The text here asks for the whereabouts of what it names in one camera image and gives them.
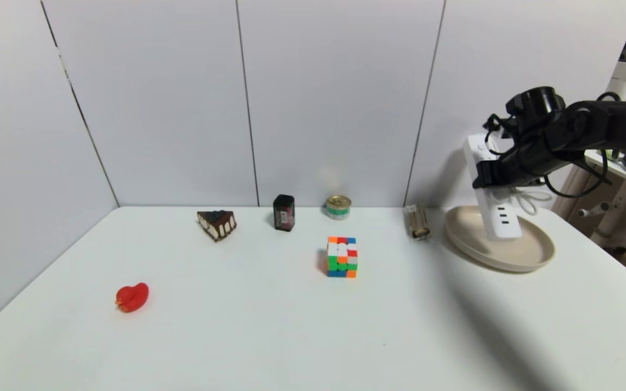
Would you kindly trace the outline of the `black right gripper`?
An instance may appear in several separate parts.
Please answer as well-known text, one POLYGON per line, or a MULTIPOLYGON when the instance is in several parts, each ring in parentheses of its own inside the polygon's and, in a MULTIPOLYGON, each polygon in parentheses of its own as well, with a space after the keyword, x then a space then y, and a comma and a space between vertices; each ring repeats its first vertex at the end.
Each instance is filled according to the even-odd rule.
POLYGON ((546 175, 546 149, 540 144, 514 146, 498 159, 477 163, 472 188, 541 186, 546 175))

